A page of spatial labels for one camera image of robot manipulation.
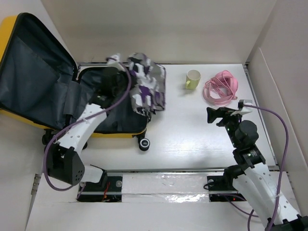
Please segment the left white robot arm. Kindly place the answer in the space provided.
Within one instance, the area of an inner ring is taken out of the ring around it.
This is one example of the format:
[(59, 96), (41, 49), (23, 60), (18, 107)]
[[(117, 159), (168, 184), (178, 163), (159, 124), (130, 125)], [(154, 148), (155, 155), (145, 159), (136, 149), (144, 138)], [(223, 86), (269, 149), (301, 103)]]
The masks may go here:
[(126, 67), (124, 80), (117, 95), (102, 100), (95, 94), (86, 105), (79, 119), (55, 134), (44, 150), (43, 173), (47, 184), (55, 191), (65, 192), (81, 182), (102, 191), (107, 186), (104, 170), (92, 165), (86, 166), (80, 154), (95, 129), (107, 118), (107, 112), (119, 106), (129, 95), (132, 77)]

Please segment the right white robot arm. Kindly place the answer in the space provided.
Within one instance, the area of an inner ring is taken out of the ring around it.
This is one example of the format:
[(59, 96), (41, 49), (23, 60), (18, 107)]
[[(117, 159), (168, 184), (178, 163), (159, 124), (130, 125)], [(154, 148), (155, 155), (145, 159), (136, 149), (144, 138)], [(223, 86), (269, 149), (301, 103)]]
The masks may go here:
[(308, 218), (290, 204), (281, 191), (280, 183), (272, 179), (265, 157), (256, 145), (257, 126), (243, 120), (243, 108), (208, 107), (207, 122), (216, 119), (224, 127), (234, 147), (236, 164), (224, 170), (222, 183), (227, 189), (237, 190), (252, 207), (266, 231), (306, 231)]

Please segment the yellow-green mug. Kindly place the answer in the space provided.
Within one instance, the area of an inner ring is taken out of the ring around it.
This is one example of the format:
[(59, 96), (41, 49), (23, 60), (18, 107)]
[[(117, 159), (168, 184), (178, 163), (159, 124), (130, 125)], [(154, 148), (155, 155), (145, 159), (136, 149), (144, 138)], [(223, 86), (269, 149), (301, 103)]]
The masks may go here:
[(185, 89), (195, 90), (200, 82), (201, 73), (197, 70), (189, 70), (186, 74)]

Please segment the purple camouflage cloth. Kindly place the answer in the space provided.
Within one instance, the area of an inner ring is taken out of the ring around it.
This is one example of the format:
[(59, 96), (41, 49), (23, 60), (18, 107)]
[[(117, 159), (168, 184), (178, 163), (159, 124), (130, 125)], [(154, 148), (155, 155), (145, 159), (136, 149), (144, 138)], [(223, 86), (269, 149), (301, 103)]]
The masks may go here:
[(164, 66), (152, 61), (144, 53), (128, 57), (128, 69), (136, 83), (130, 90), (133, 110), (146, 117), (166, 107), (166, 76)]

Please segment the yellow hard-shell suitcase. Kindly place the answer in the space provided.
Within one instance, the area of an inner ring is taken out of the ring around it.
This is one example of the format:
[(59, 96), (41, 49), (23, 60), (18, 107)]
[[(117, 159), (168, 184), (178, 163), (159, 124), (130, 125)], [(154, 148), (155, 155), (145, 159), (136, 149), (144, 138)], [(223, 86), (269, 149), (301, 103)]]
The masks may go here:
[[(79, 71), (73, 57), (33, 14), (20, 13), (0, 25), (0, 107), (11, 116), (45, 130), (47, 145), (57, 131), (78, 120), (96, 94), (104, 71), (115, 67), (90, 67)], [(130, 97), (107, 112), (94, 134), (108, 138), (136, 137), (146, 151), (147, 118), (134, 112)]]

